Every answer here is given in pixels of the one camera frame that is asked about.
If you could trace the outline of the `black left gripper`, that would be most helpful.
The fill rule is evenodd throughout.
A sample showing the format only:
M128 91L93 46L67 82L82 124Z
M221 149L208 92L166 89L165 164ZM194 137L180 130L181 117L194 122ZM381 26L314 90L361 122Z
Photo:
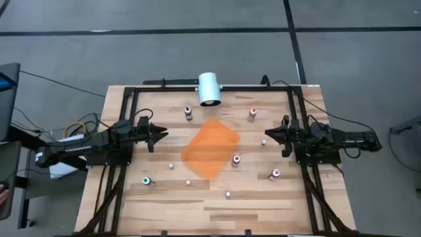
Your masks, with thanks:
M139 142L145 142L147 144L147 149L149 153L153 153L155 150L154 144L159 142L161 139L163 139L165 136L168 135L168 132L165 132L165 131L166 131L165 127L157 126L155 124L153 124L153 132L154 132L153 135L152 135L152 129L151 129L150 124L149 124L148 133L139 134L136 128L134 143L138 144Z

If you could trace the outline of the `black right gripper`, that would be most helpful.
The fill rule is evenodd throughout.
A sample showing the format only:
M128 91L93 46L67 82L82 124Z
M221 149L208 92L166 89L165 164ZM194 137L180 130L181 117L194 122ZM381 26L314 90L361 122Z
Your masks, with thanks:
M284 144L284 150L282 151L283 157L289 157L291 155L293 151L293 142L297 138L298 130L291 129L290 125L291 120L289 119L289 116L284 115L281 126L264 131L266 135L270 135L278 144Z

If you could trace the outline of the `flat black bar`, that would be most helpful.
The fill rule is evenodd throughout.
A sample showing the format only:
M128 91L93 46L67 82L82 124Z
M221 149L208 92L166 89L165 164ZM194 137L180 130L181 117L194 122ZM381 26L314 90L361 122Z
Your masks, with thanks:
M165 79L162 78L160 80L145 80L143 81L143 85L152 86L167 86L167 85L198 85L198 79Z

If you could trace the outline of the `translucent orange plastic tray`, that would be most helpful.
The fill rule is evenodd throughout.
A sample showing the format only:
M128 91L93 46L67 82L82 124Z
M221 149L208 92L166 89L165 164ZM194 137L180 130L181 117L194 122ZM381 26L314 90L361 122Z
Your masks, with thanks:
M230 161L240 135L217 119L204 123L181 152L184 164L204 179L215 179Z

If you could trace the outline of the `white cylinder tube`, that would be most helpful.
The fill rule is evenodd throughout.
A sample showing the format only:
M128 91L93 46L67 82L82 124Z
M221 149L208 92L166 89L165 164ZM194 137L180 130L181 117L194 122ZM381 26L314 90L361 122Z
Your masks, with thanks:
M218 84L216 74L205 72L199 75L199 103L202 107L214 107L221 104L221 87Z

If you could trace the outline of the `white paper sheet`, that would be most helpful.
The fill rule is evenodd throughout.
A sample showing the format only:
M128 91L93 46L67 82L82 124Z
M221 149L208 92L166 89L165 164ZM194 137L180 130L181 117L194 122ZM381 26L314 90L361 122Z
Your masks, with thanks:
M73 141L73 140L81 140L82 138L84 138L84 135L78 134L78 135L75 135L75 136L62 138L59 141L60 142L68 142L68 141ZM50 179L59 179L63 176L66 176L68 174L76 172L77 170L78 169L76 169L74 167L71 167L70 165L66 165L64 163L58 163L56 165L53 165L53 166L49 167Z

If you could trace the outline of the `grey furniture piece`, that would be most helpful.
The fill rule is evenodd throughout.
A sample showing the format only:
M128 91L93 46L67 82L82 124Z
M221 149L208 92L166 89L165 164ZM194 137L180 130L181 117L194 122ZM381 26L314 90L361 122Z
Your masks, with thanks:
M390 128L392 134L399 135L405 131L412 131L417 136L421 136L421 116L413 117L397 126Z

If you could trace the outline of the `black desk beam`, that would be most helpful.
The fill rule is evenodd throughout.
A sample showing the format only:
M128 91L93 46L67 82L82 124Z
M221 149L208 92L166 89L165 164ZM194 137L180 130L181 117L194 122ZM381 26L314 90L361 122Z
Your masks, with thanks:
M0 142L16 141L19 141L23 147L28 148L32 151L37 151L40 148L47 149L48 147L50 147L50 145L47 142L39 139L37 136L32 136L27 132L14 126L10 126L4 132L0 132ZM38 163L37 166L40 168L46 168L52 165L56 165L58 163L64 163L84 172L88 171L86 161L79 158L79 155L70 155L68 157L53 157L52 155L47 157L45 155L44 164Z

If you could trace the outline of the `dark grey monitor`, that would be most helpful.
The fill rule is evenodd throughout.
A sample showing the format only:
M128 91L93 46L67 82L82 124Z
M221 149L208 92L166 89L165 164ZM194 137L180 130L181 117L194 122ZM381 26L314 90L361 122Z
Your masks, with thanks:
M7 198L0 205L0 221L9 218L11 215L21 148L21 142L9 142L0 145L0 189L3 186L9 191Z
M0 142L7 138L19 82L20 63L0 65Z

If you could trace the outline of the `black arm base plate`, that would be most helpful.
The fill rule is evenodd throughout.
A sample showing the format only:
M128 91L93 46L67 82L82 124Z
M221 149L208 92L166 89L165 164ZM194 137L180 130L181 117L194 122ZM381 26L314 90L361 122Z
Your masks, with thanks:
M134 143L128 142L97 146L87 151L84 156L89 166L121 166L129 165L132 162L133 151Z
M341 163L339 152L332 151L326 147L317 147L315 145L306 146L305 144L298 144L294 147L294 152L297 162L301 165L336 165Z

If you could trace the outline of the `black aluminium table frame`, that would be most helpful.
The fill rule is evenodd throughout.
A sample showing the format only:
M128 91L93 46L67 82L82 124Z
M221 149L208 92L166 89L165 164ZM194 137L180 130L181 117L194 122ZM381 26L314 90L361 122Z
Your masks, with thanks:
M119 235L156 235L166 230L169 235L215 236L242 234L247 229L255 235L310 234L314 224L324 228L325 215L319 204L314 204L314 215L309 213L295 157L283 157L282 147L264 134L290 112L283 86L271 90L262 85L226 86L221 104L215 107L200 106L193 86L142 86L137 98L125 97L124 90L124 86L108 88L103 123L116 122L122 106L136 106L138 115L152 115L153 123L167 128L168 135L153 153L144 143L135 146L120 210L109 209L105 230L116 223ZM186 107L191 108L191 120L186 119ZM249 122L252 108L257 115ZM240 135L235 153L241 161L236 168L226 164L215 179L204 179L184 164L181 152L211 118ZM274 169L280 176L269 180ZM155 182L153 187L142 183L145 176Z

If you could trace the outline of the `black stand post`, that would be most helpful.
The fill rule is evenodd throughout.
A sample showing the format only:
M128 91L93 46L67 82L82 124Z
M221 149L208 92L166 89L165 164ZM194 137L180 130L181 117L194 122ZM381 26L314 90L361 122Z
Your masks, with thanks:
M16 184L22 190L22 198L20 202L20 209L18 214L18 229L30 228L36 225L35 220L28 218L30 199L26 197L26 191L29 186L29 171L30 171L30 158L32 152L27 152L27 160L24 169L22 170L23 174L19 174L16 177Z

